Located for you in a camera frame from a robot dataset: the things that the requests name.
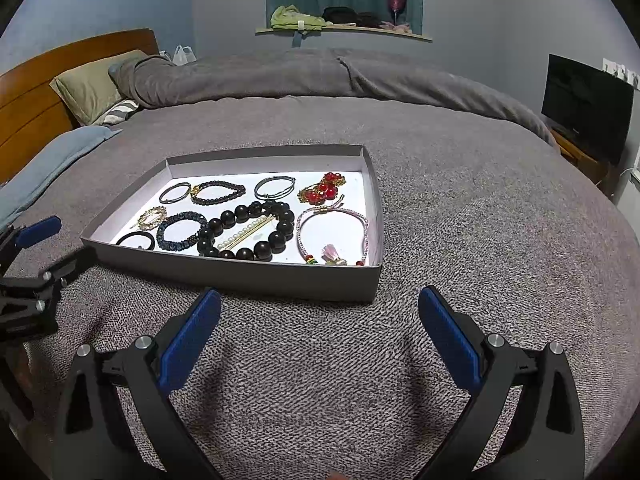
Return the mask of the black television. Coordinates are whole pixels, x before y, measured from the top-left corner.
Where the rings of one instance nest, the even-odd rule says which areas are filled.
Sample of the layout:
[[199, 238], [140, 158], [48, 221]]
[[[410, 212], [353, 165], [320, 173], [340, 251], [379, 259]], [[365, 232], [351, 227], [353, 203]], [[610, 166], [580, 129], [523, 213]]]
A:
[[633, 105], [634, 89], [625, 81], [570, 58], [548, 57], [541, 113], [594, 157], [620, 162]]

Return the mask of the thin grey bangle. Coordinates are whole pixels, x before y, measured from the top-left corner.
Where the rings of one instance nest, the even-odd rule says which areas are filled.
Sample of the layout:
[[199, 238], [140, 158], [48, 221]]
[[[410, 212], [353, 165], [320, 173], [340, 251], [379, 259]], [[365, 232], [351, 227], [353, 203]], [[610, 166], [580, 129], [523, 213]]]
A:
[[171, 185], [160, 193], [158, 202], [161, 205], [170, 205], [181, 202], [190, 195], [191, 188], [192, 186], [189, 182], [179, 182]]

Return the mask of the pink wine glass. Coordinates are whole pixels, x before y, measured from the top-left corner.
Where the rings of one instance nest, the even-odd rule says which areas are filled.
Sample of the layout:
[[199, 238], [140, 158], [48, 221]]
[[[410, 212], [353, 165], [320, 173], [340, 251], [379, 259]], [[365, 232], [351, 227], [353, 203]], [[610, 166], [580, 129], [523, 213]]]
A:
[[405, 11], [406, 1], [407, 0], [387, 0], [390, 14], [392, 14], [392, 23], [394, 25], [398, 24], [400, 14]]

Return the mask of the wooden window sill shelf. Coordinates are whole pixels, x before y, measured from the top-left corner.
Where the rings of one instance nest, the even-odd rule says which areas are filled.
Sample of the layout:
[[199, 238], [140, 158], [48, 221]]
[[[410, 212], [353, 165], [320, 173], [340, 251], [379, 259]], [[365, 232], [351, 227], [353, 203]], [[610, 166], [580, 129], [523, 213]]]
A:
[[284, 35], [284, 34], [295, 34], [296, 32], [300, 32], [303, 37], [309, 35], [320, 35], [320, 34], [369, 34], [375, 36], [389, 36], [395, 38], [402, 39], [410, 39], [416, 41], [427, 42], [428, 44], [432, 44], [434, 42], [433, 38], [424, 35], [414, 34], [413, 32], [401, 32], [400, 30], [390, 30], [384, 28], [375, 28], [375, 27], [358, 27], [358, 26], [343, 26], [343, 25], [332, 25], [326, 26], [322, 29], [314, 30], [314, 29], [305, 29], [305, 30], [294, 30], [294, 29], [282, 29], [282, 28], [256, 28], [255, 36], [264, 36], [264, 35]]

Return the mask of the olive green pillow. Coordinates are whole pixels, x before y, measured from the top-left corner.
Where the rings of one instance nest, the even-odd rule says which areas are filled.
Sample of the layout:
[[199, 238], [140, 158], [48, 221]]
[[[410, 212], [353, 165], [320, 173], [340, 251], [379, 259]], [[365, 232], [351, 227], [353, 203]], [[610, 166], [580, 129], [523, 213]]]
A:
[[82, 126], [90, 126], [122, 100], [110, 68], [140, 58], [146, 58], [146, 54], [138, 49], [100, 58], [55, 76], [49, 86]]

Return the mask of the white plastic bag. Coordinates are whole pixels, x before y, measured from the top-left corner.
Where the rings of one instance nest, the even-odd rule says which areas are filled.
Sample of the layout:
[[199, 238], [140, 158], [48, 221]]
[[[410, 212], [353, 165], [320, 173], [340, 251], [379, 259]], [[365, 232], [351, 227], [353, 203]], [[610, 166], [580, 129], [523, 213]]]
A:
[[175, 47], [175, 51], [172, 53], [160, 51], [160, 56], [177, 66], [183, 66], [196, 61], [196, 56], [192, 48], [189, 46], [183, 47], [181, 44], [178, 44], [178, 46]]

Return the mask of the wooden tv stand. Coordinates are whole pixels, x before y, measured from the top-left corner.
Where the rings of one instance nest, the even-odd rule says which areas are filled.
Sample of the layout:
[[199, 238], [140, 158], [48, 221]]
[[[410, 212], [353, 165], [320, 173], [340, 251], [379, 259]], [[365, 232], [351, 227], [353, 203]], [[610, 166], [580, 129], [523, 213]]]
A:
[[576, 167], [592, 183], [600, 188], [610, 180], [611, 166], [604, 159], [585, 152], [562, 132], [551, 129], [555, 142], [559, 145], [561, 155], [572, 166]]

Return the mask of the green cloth on sill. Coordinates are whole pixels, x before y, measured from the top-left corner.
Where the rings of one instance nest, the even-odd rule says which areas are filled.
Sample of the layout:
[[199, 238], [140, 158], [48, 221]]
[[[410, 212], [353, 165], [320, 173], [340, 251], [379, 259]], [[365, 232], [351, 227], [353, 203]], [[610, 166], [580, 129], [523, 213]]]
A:
[[296, 6], [278, 6], [271, 14], [270, 26], [275, 30], [294, 30], [294, 32], [315, 32], [322, 30], [328, 23], [320, 16], [300, 12]]

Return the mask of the grey duvet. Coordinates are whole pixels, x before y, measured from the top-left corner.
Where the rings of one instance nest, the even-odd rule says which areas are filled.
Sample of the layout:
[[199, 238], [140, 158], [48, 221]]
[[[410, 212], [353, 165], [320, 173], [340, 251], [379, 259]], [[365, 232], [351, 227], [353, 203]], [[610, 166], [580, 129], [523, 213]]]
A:
[[178, 66], [160, 55], [149, 55], [112, 65], [108, 76], [120, 94], [148, 110], [224, 98], [366, 98], [513, 122], [556, 145], [549, 128], [520, 101], [410, 56], [292, 48], [202, 58]]

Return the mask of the striped pillow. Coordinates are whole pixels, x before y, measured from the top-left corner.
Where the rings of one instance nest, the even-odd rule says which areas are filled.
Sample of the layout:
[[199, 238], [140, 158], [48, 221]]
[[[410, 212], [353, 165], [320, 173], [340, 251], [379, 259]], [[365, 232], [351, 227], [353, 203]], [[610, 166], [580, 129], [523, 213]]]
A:
[[121, 100], [99, 116], [93, 125], [105, 127], [119, 125], [121, 122], [127, 120], [131, 115], [136, 114], [139, 108], [139, 104], [134, 100]]

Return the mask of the light blue pillow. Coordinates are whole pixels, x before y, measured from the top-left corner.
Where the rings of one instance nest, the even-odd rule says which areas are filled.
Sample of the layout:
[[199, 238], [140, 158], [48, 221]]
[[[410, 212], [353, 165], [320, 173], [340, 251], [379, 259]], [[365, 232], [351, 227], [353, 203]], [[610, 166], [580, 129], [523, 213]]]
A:
[[1, 229], [32, 206], [47, 187], [103, 142], [120, 133], [105, 126], [85, 126], [48, 143], [15, 177], [1, 187]]

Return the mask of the wooden headboard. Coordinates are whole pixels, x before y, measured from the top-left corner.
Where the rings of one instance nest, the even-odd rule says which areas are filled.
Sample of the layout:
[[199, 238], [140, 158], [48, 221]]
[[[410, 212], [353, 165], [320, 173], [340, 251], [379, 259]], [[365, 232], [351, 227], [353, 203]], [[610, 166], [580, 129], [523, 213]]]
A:
[[50, 81], [66, 70], [139, 49], [157, 54], [154, 32], [122, 30], [66, 44], [1, 75], [1, 180], [11, 180], [50, 141], [79, 122]]

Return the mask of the black clothes on sill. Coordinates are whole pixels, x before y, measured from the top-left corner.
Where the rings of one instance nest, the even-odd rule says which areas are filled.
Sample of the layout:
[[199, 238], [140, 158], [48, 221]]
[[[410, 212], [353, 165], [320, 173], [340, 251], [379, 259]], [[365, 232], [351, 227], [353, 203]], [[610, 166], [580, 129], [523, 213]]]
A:
[[379, 28], [380, 18], [371, 12], [357, 12], [348, 6], [328, 6], [322, 12], [322, 18], [334, 25], [349, 25], [365, 28]]

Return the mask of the white wall sockets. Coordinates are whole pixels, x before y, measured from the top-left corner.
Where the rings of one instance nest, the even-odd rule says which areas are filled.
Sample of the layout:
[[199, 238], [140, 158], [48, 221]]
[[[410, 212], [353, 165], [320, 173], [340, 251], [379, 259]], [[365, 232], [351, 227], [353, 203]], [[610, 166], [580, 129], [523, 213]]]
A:
[[616, 62], [608, 60], [607, 58], [604, 58], [602, 60], [602, 70], [607, 74], [625, 81], [627, 84], [630, 84], [631, 87], [634, 87], [637, 90], [640, 89], [639, 74], [637, 72], [634, 72], [630, 68], [627, 68], [625, 65], [618, 64]]

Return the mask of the grey shallow cardboard tray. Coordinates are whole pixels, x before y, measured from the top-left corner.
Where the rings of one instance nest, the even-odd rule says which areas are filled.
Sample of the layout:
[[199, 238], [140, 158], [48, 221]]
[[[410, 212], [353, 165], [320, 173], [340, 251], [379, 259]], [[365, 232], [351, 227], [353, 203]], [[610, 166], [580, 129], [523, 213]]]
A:
[[[189, 182], [190, 195], [160, 193]], [[231, 250], [216, 246], [276, 218]], [[358, 145], [291, 145], [169, 157], [114, 198], [82, 232], [120, 270], [246, 294], [369, 302], [383, 259], [372, 160]]]

